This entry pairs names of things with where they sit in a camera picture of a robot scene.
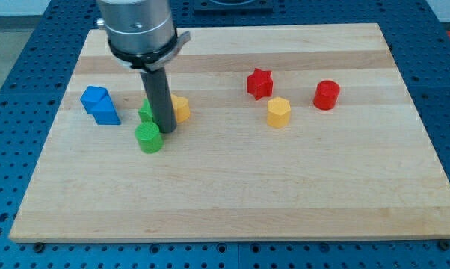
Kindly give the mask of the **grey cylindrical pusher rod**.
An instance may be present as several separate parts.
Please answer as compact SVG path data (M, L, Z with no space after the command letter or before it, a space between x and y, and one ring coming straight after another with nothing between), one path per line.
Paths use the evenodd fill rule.
M177 122L164 68L154 72L141 72L147 99L153 119L161 133L171 133L176 129Z

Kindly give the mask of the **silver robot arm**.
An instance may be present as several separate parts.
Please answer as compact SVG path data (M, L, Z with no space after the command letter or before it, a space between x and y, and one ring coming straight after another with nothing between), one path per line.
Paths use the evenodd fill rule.
M177 121L165 66L191 40L178 33L168 0L97 0L112 54L141 72L152 116L160 132L171 133Z

